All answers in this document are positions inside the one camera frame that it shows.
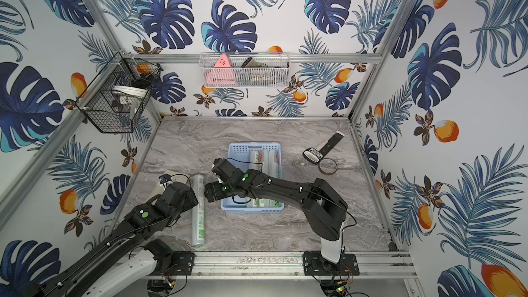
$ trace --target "marble countertop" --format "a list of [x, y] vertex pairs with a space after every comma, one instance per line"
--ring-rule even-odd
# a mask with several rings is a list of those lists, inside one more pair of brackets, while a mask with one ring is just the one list
[[[327, 155], [337, 162], [334, 175], [322, 175], [317, 166], [301, 155], [309, 147], [329, 139], [336, 130], [345, 137]], [[143, 203], [165, 170], [191, 176], [201, 174], [215, 180], [211, 164], [226, 157], [232, 142], [279, 142], [282, 178], [295, 182], [325, 179], [348, 204], [357, 226], [347, 228], [348, 251], [388, 251], [374, 202], [354, 151], [347, 121], [253, 121], [164, 119], [134, 183], [122, 214]], [[353, 223], [347, 217], [348, 225]], [[191, 211], [181, 215], [173, 227], [156, 233], [175, 249], [191, 247]], [[205, 204], [205, 245], [199, 251], [308, 251], [319, 250], [320, 238], [313, 233], [301, 210], [286, 206], [280, 214], [228, 214], [220, 201]]]

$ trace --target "white wire basket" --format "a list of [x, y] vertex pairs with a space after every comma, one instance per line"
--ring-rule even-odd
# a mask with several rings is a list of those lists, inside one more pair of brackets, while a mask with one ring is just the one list
[[[222, 54], [229, 58], [229, 68], [215, 67]], [[242, 67], [251, 58], [253, 64], [267, 67]], [[285, 88], [289, 85], [289, 53], [202, 53], [200, 68], [203, 86], [211, 89]]]

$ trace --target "white bowl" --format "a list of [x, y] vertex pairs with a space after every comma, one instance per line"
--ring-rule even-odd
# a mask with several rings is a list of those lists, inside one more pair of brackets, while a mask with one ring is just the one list
[[118, 92], [122, 92], [125, 94], [130, 94], [132, 96], [138, 96], [138, 97], [145, 97], [147, 94], [146, 89], [138, 89], [136, 87], [128, 87], [128, 86], [119, 86], [116, 85], [112, 88], [113, 90], [116, 90]]

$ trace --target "pink sponge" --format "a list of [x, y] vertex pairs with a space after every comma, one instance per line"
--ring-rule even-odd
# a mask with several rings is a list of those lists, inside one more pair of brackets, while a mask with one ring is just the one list
[[229, 63], [229, 57], [226, 54], [222, 54], [216, 64], [215, 68], [224, 69], [210, 69], [206, 72], [205, 83], [208, 85], [234, 85], [233, 69], [231, 63]]

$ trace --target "black cable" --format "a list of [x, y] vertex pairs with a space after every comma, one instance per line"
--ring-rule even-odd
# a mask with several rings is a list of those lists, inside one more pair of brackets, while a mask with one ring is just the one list
[[237, 202], [237, 201], [234, 200], [234, 195], [231, 196], [231, 198], [233, 199], [233, 202], [236, 203], [236, 204], [247, 204], [247, 203], [249, 203], [249, 202], [251, 202], [253, 200], [253, 199], [251, 199], [251, 200], [249, 200], [247, 202]]
[[191, 186], [191, 181], [189, 180], [189, 176], [188, 175], [184, 175], [184, 174], [175, 174], [175, 175], [171, 175], [170, 177], [174, 177], [176, 175], [183, 175], [184, 177], [187, 178], [187, 181], [185, 182], [185, 184], [187, 185], [187, 183], [189, 183], [189, 187]]
[[351, 216], [352, 219], [354, 220], [354, 224], [353, 224], [353, 225], [348, 225], [347, 227], [352, 227], [352, 226], [355, 226], [355, 225], [358, 224], [356, 218], [355, 218], [350, 212], [348, 212], [347, 209], [343, 208], [342, 206], [340, 206], [340, 205], [337, 204], [336, 202], [334, 202], [334, 201], [332, 201], [332, 200], [330, 200], [330, 199], [324, 197], [323, 195], [319, 195], [318, 193], [313, 192], [313, 191], [310, 191], [310, 193], [312, 193], [312, 194], [314, 194], [314, 195], [317, 195], [317, 196], [319, 196], [320, 198], [324, 198], [325, 200], [327, 200], [328, 202], [334, 204], [335, 206], [337, 206], [337, 207], [340, 208], [341, 210], [345, 211], [349, 216]]
[[174, 295], [175, 293], [178, 293], [180, 292], [181, 290], [183, 290], [183, 288], [185, 288], [185, 286], [187, 286], [187, 281], [188, 281], [188, 277], [187, 277], [187, 274], [183, 273], [185, 275], [185, 284], [183, 285], [183, 287], [181, 289], [178, 289], [178, 291], [175, 291], [175, 292], [171, 292], [170, 294], [168, 295], [165, 295], [165, 296], [160, 296], [159, 294], [157, 293], [151, 293], [149, 292], [149, 297], [169, 297], [170, 295]]
[[239, 160], [235, 160], [234, 158], [231, 158], [231, 157], [228, 157], [226, 158], [227, 160], [233, 160], [233, 161], [237, 161], [237, 162], [240, 162], [240, 163], [249, 163], [249, 164], [260, 164], [260, 165], [264, 165], [264, 163], [255, 163], [255, 162], [246, 162], [246, 161], [239, 161]]
[[366, 297], [370, 297], [369, 295], [367, 295], [366, 293], [364, 292], [348, 292], [348, 295], [354, 295], [354, 294], [360, 294], [360, 295], [365, 295]]
[[137, 246], [134, 249], [130, 250], [130, 253], [128, 254], [128, 260], [130, 260], [130, 256], [132, 255], [132, 251], [134, 251], [137, 248], [144, 248], [144, 247], [145, 247], [144, 245], [140, 245], [140, 246]]
[[175, 293], [178, 293], [180, 292], [181, 290], [183, 290], [183, 288], [185, 288], [185, 286], [187, 285], [187, 274], [185, 274], [185, 284], [183, 285], [183, 287], [181, 289], [179, 289], [178, 291], [175, 291], [175, 292], [171, 292], [170, 294], [168, 294], [167, 296], [165, 297], [169, 297], [170, 295], [174, 295]]

